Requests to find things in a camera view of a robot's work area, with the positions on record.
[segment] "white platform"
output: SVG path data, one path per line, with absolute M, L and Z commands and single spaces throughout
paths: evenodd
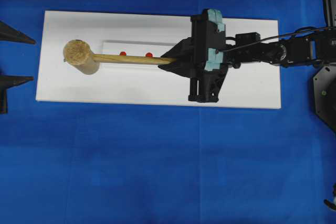
M 226 36 L 257 31 L 262 38 L 278 34 L 276 20 L 223 19 Z M 63 62 L 62 50 L 72 39 L 87 42 L 97 54 L 159 57 L 191 35 L 189 17 L 133 14 L 45 12 L 36 92 L 37 101 L 281 107 L 279 67 L 266 63 L 229 69 L 218 103 L 188 102 L 189 79 L 156 66 L 101 65 L 87 76 Z

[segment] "blue fabric background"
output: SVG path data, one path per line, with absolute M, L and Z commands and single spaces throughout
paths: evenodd
M 324 26 L 322 0 L 0 0 L 0 20 L 37 41 L 0 42 L 2 72 L 35 77 L 0 116 L 1 223 L 335 223 L 336 141 L 313 113 L 313 68 L 281 69 L 280 110 L 35 101 L 45 10 L 203 8 L 281 33 Z

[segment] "black cable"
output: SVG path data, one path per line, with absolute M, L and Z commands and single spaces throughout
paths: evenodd
M 312 31 L 327 30 L 327 29 L 336 29 L 336 27 L 334 27 L 334 26 L 326 26 L 326 27 L 320 27 L 320 28 L 311 29 L 311 30 L 299 31 L 299 32 L 296 32 L 296 33 L 289 33 L 289 34 L 282 34 L 282 35 L 272 36 L 272 37 L 261 39 L 261 40 L 258 40 L 256 42 L 253 42 L 253 43 L 250 43 L 250 44 L 246 44 L 246 45 L 242 45 L 242 46 L 239 46 L 239 47 L 234 47 L 234 48 L 226 49 L 226 50 L 225 49 L 219 50 L 219 52 L 230 52 L 230 51 L 234 51 L 234 50 L 241 49 L 241 48 L 244 48 L 244 47 L 249 47 L 249 46 L 261 43 L 263 41 L 270 40 L 270 39 L 278 39 L 278 38 L 288 37 L 288 36 L 292 36 L 292 35 L 305 34 L 305 33 L 310 33 Z
M 226 37 L 225 39 L 226 39 L 226 40 L 233 40 L 233 41 L 236 41 L 236 38 L 235 38 L 235 37 Z
M 297 33 L 298 31 L 311 30 L 311 29 L 316 29 L 316 27 L 313 27 L 313 26 L 302 27 L 302 28 L 295 30 L 295 32 Z

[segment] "mallet handle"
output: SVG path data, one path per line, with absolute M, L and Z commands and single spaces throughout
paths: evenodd
M 99 54 L 93 54 L 92 59 L 95 62 L 104 62 L 104 63 L 129 63 L 129 64 L 147 64 L 147 65 L 164 65 L 176 61 L 176 59 L 174 58 L 99 55 Z

